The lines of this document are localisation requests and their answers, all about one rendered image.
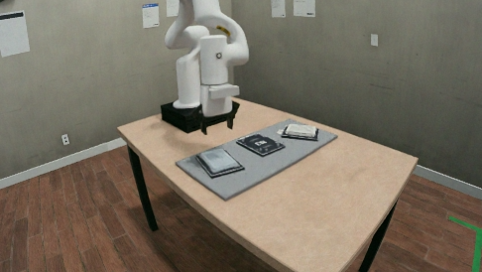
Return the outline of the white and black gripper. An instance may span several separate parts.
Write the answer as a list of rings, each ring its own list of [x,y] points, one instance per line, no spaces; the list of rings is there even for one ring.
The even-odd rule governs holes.
[[[191,112],[193,117],[200,122],[200,130],[204,135],[207,135],[207,127],[205,121],[207,117],[210,116],[227,113],[227,127],[229,129],[233,129],[233,118],[235,117],[235,114],[237,113],[240,106],[240,103],[232,100],[231,96],[216,99],[208,98],[208,90],[210,89],[210,86],[216,85],[204,84],[200,87],[199,106]],[[234,104],[233,109],[232,104]],[[202,113],[200,117],[198,117],[197,115],[198,111]]]

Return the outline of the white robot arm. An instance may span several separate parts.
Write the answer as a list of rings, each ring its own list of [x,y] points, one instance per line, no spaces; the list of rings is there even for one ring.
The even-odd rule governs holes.
[[[200,26],[190,27],[194,21]],[[227,45],[226,36],[209,36],[205,27],[223,32],[229,38],[230,44]],[[210,86],[212,89],[208,90],[208,98],[239,95],[239,86],[223,83],[228,81],[228,67],[241,66],[248,62],[248,46],[240,26],[220,12],[218,0],[180,0],[178,17],[166,33],[165,44],[170,50],[191,48],[177,60],[181,102],[175,101],[175,108],[199,106],[199,55],[201,82],[216,85]],[[220,83],[222,85],[218,85]]]

